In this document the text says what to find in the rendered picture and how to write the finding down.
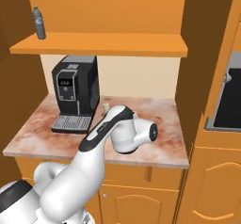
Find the brown tall cabinet side panel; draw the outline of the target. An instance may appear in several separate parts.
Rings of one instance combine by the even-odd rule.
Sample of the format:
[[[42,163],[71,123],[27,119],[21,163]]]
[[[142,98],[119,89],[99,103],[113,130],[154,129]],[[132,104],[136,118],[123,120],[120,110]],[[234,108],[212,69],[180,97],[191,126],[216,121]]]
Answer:
[[[188,152],[207,104],[232,2],[185,0],[181,35],[188,53],[180,62],[175,102]]]

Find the orange tall cabinet door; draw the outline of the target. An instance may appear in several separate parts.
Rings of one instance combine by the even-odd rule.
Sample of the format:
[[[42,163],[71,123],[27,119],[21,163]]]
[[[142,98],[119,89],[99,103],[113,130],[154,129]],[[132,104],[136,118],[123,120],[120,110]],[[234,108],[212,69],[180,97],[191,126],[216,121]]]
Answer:
[[[241,151],[194,149],[176,224],[241,224]]]

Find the black coffee machine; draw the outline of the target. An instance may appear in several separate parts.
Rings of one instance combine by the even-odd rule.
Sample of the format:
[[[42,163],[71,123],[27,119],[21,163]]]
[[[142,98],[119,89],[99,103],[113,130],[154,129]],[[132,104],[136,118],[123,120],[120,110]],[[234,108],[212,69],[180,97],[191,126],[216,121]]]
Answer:
[[[86,134],[100,102],[97,56],[65,56],[52,77],[60,111],[52,131]]]

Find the orange wooden shelf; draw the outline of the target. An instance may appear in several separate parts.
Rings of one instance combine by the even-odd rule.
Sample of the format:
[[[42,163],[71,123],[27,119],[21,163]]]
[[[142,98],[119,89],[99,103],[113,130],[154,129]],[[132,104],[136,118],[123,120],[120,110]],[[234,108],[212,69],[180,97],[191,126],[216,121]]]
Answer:
[[[33,34],[9,48],[12,54],[186,57],[180,34],[48,33]]]

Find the orange drawer front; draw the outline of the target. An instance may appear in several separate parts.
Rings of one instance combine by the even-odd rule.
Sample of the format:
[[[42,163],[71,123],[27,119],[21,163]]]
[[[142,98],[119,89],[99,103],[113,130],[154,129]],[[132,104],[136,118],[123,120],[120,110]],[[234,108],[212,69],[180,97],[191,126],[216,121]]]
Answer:
[[[146,168],[106,164],[104,183],[127,186],[145,186],[148,183],[146,179]]]

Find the orange cupboard door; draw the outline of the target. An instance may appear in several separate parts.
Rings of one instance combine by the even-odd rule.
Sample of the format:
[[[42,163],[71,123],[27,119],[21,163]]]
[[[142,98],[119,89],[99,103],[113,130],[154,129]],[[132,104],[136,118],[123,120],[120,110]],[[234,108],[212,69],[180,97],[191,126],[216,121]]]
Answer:
[[[103,184],[100,188],[103,223],[172,224],[178,193],[178,190]]]

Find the black built-in oven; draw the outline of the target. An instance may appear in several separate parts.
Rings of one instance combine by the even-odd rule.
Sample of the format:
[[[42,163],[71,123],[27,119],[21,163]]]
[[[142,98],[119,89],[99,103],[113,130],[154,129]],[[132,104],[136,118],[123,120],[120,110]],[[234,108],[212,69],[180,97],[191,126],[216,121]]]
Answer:
[[[208,131],[241,132],[241,52],[232,51]]]

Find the grey water bottle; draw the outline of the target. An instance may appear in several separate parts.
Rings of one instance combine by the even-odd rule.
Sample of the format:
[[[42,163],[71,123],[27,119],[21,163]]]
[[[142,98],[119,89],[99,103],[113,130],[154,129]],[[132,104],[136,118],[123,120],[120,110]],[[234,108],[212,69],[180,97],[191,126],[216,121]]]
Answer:
[[[38,7],[34,7],[33,10],[34,24],[36,28],[37,37],[39,40],[44,40],[46,38],[43,18]]]

